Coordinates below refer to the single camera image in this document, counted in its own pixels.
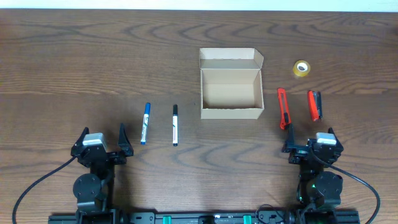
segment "wire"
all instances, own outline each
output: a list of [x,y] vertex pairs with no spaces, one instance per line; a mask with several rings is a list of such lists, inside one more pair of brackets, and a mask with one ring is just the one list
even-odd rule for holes
[[317,162],[323,164],[325,167],[330,167],[330,168],[332,168],[334,170],[337,170],[338,172],[341,172],[342,174],[347,175],[348,177],[351,177],[352,179],[354,179],[354,180],[358,181],[359,183],[365,185],[367,188],[369,188],[374,193],[374,196],[376,196],[376,201],[377,201],[376,208],[374,209],[374,212],[373,212],[372,216],[370,217],[370,219],[365,223],[365,224],[370,224],[374,220],[374,218],[376,217],[376,215],[377,215],[377,213],[379,212],[379,209],[380,209],[380,196],[379,196],[378,192],[376,191],[376,189],[374,189],[370,184],[368,184],[364,180],[360,179],[359,177],[356,177],[355,175],[350,174],[349,172],[347,172],[345,170],[342,170],[342,169],[340,169],[338,167],[330,165],[329,163],[319,159],[319,157],[315,155],[313,149],[310,149],[310,152],[312,154],[312,157]]
[[69,165],[69,163],[71,163],[73,160],[75,160],[76,157],[73,156],[68,162],[64,163],[63,165],[61,165],[60,167],[56,168],[55,170],[49,172],[48,174],[45,174],[42,178],[40,178],[39,180],[36,180],[32,185],[30,185],[25,191],[24,193],[21,194],[21,196],[19,196],[19,199],[17,200],[17,202],[14,205],[14,209],[12,211],[12,223],[13,224],[17,224],[17,209],[18,206],[20,204],[20,202],[22,201],[22,199],[25,197],[25,195],[32,190],[33,187],[35,187],[38,183],[40,183],[42,180],[46,179],[47,177],[50,177],[51,175],[53,175],[54,173],[60,171],[62,168],[66,167],[67,165]]
[[259,222],[261,222],[262,224],[269,224],[269,223],[266,223],[266,222],[262,221],[262,220],[259,218],[259,210],[260,210],[260,208],[262,208],[262,207],[264,207],[264,206],[271,207],[271,208],[276,212],[276,214],[282,219],[282,221],[276,222],[276,223],[285,222],[285,218],[284,218],[282,215],[280,215],[280,213],[274,208],[274,206],[272,206],[272,205],[270,205],[270,204],[262,204],[262,205],[259,206],[259,208],[257,208],[256,213],[255,213],[255,216],[256,216],[256,218],[259,220]]

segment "white wall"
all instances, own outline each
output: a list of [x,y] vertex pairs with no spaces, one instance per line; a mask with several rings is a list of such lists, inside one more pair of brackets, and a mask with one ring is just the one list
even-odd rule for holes
[[398,0],[0,0],[0,8],[398,12]]

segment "black marker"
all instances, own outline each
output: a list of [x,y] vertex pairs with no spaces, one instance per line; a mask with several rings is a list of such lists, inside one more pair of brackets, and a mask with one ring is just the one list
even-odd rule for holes
[[173,146],[178,146],[178,106],[173,106]]

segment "blue marker cap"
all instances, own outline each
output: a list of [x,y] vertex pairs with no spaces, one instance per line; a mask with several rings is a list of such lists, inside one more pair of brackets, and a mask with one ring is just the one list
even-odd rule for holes
[[150,103],[147,103],[145,105],[145,114],[149,114],[149,112],[150,112]]

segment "red box cutter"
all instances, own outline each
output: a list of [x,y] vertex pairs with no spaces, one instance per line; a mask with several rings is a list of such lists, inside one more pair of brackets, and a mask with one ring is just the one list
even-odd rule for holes
[[310,114],[312,121],[322,120],[322,101],[321,92],[308,91],[308,106],[310,107]]
[[286,91],[283,88],[278,88],[278,99],[280,107],[280,128],[285,130],[289,127],[292,122],[289,113],[289,107],[287,106]]

